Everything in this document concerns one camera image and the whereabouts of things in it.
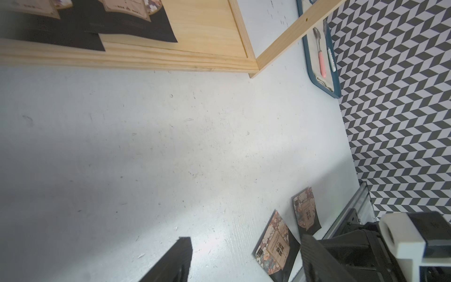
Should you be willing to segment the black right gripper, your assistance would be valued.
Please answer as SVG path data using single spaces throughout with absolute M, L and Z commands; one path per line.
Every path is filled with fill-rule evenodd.
M 360 224 L 356 211 L 348 211 L 338 222 L 338 229 L 320 243 L 358 282 L 406 280 L 389 254 L 378 224 Z

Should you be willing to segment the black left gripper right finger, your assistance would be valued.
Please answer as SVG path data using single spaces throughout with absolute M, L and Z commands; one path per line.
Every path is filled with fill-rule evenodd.
M 356 281 L 313 236 L 302 236 L 300 252 L 307 282 Z

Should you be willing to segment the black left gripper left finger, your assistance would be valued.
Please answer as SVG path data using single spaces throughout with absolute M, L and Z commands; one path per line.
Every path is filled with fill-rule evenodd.
M 180 237 L 140 282 L 187 282 L 193 257 L 190 237 Z

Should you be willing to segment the brown tea bag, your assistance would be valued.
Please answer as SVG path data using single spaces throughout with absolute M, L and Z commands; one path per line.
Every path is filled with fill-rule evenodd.
M 104 51 L 82 1 L 1 1 L 1 38 Z
M 81 0 L 73 4 L 89 32 L 177 42 L 162 1 Z
M 300 246 L 286 222 L 275 210 L 253 250 L 253 256 L 272 281 L 288 282 Z
M 316 234 L 321 229 L 312 187 L 305 188 L 292 197 L 299 236 Z

